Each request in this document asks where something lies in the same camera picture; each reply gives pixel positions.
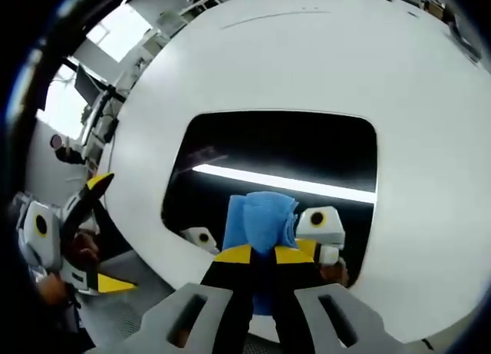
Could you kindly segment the person's left hand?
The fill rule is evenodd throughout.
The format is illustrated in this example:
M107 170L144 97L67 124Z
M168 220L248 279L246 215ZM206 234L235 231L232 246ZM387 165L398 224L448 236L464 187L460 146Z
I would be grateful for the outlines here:
M95 241L96 234L89 230L79 230L73 240L65 247L65 256L79 270L97 269L99 247Z

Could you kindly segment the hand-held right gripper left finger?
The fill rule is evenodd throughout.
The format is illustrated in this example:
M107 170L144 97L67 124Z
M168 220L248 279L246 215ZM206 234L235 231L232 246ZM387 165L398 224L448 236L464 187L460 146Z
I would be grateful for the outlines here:
M128 338L90 353L241 353L252 318L252 247L215 256L201 284L188 283L149 309Z

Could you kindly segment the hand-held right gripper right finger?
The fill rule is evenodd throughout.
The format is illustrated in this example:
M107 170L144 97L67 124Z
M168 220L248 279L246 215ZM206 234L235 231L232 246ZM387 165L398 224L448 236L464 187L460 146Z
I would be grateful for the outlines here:
M272 317L284 353L402 353L381 316L340 284L323 284L313 259L275 248Z

